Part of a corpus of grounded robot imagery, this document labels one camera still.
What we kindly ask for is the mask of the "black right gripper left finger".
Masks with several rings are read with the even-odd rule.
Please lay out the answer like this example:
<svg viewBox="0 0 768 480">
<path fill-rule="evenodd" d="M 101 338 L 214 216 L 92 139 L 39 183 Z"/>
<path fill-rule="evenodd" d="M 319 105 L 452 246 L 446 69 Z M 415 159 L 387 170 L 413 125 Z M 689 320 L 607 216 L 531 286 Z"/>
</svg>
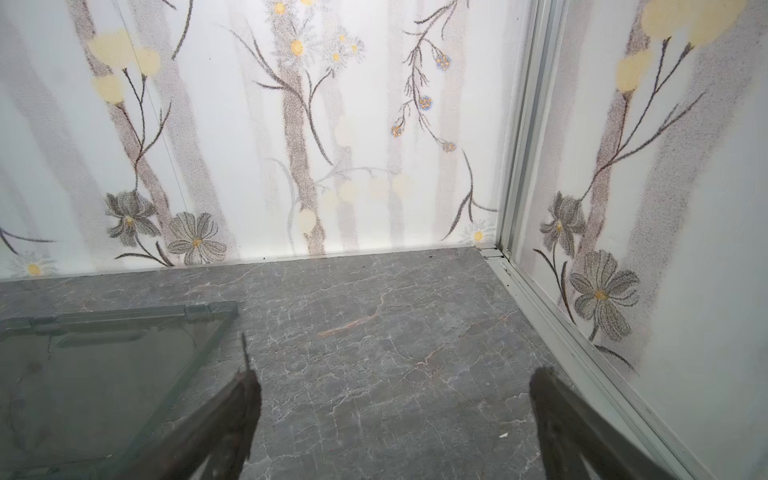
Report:
<svg viewBox="0 0 768 480">
<path fill-rule="evenodd" d="M 250 458 L 262 387 L 240 336 L 245 368 L 162 442 L 133 460 L 119 479 L 237 479 Z"/>
</svg>

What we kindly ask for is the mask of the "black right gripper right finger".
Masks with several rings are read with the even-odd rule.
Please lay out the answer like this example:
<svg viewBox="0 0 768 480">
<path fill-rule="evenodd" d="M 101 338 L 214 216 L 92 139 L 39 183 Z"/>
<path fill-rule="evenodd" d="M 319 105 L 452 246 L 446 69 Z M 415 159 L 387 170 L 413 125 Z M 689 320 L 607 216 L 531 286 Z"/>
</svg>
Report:
<svg viewBox="0 0 768 480">
<path fill-rule="evenodd" d="M 531 376 L 530 401 L 548 479 L 671 479 L 550 367 Z"/>
</svg>

